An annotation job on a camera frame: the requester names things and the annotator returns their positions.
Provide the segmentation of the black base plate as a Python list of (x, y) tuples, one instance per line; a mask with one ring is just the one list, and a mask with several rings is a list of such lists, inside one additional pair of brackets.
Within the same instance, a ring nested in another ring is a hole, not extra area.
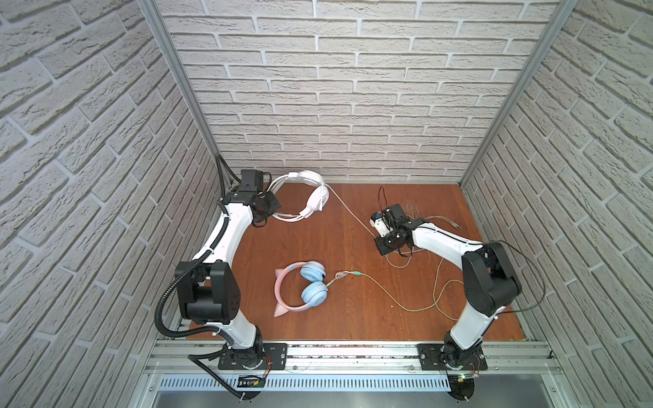
[(419, 343), (418, 359), (423, 371), (474, 371), (488, 369), (481, 345), (460, 350), (455, 343)]
[(219, 357), (221, 371), (283, 371), (288, 355), (287, 343), (262, 343), (247, 350), (229, 350)]

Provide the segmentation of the aluminium mounting rail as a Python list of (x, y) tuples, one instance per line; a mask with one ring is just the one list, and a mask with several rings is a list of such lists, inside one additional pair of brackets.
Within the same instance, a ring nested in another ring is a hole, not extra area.
[[(146, 362), (146, 374), (201, 373), (187, 355), (219, 351), (213, 340), (158, 340)], [(267, 342), (265, 353), (275, 369), (272, 374), (410, 374), (447, 373), (560, 375), (560, 360), (545, 342), (484, 342), (481, 352), (463, 368), (447, 367), (439, 343), (373, 341)]]

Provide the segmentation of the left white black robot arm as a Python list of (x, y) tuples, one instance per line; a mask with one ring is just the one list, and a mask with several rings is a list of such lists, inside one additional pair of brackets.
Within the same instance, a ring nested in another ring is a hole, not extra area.
[(197, 325), (181, 336), (220, 336), (228, 350), (252, 366), (263, 359), (263, 338), (260, 329), (240, 311), (241, 291), (232, 264), (246, 230), (266, 224), (280, 205), (264, 187), (264, 173), (246, 169), (241, 171), (240, 184), (225, 194), (218, 207), (217, 224), (200, 252), (175, 270), (173, 290), (180, 314)]

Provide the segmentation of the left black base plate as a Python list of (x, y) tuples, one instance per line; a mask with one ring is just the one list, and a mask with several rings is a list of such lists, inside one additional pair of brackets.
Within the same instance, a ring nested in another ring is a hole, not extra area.
[(287, 343), (262, 343), (247, 350), (229, 350), (219, 357), (221, 371), (283, 371), (288, 355)]

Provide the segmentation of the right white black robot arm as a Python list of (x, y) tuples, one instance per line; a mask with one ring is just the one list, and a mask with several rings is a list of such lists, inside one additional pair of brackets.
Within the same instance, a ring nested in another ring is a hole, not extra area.
[(372, 214), (370, 224), (379, 233), (375, 244), (382, 255), (403, 246), (420, 248), (462, 270), (466, 304), (442, 348), (443, 361), (451, 368), (460, 367), (481, 346), (493, 321), (521, 294), (505, 246), (468, 240), (426, 219), (409, 219), (398, 204)]

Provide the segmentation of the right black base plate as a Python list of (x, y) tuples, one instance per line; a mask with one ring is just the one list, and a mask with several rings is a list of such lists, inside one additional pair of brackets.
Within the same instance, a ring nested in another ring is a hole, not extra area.
[(481, 345), (460, 350), (455, 343), (419, 343), (418, 359), (423, 371), (474, 371), (488, 369)]

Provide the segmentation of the white over-ear headphones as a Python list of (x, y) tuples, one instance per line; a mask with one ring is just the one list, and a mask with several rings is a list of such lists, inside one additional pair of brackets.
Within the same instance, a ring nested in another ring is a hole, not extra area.
[(297, 223), (308, 219), (311, 215), (319, 213), (328, 203), (330, 191), (323, 177), (311, 170), (301, 170), (297, 172), (286, 173), (274, 178), (268, 188), (274, 195), (278, 195), (279, 190), (285, 185), (295, 183), (307, 187), (304, 191), (303, 207), (295, 212), (276, 211), (272, 217), (286, 223)]

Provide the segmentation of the white perforated vent strip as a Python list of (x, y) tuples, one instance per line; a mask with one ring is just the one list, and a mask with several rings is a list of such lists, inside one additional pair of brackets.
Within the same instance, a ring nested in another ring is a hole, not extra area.
[[(253, 387), (270, 392), (448, 392), (451, 390), (447, 376), (423, 375), (270, 375), (265, 382)], [(224, 388), (207, 374), (163, 376), (161, 391), (222, 391)]]

